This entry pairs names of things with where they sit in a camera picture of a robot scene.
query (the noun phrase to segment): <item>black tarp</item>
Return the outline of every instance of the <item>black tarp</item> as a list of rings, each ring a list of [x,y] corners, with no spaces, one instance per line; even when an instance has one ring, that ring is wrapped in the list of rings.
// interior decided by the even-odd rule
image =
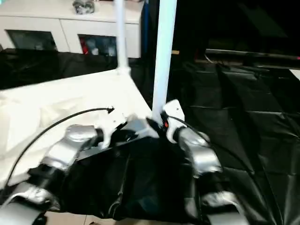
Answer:
[[[70,53],[36,60],[28,54],[0,57],[2,88],[18,86],[18,76],[27,73],[51,80],[102,67],[92,57]],[[153,86],[145,81],[152,78],[142,79],[141,71],[134,80],[142,94],[151,93]],[[177,98],[186,121],[209,135],[253,225],[300,223],[299,89],[288,70],[190,63],[171,69],[168,99]],[[234,152],[251,176],[224,149]],[[63,188],[63,209],[102,218],[187,222],[183,196],[192,184],[191,171],[177,151],[163,139],[145,139],[79,162]]]

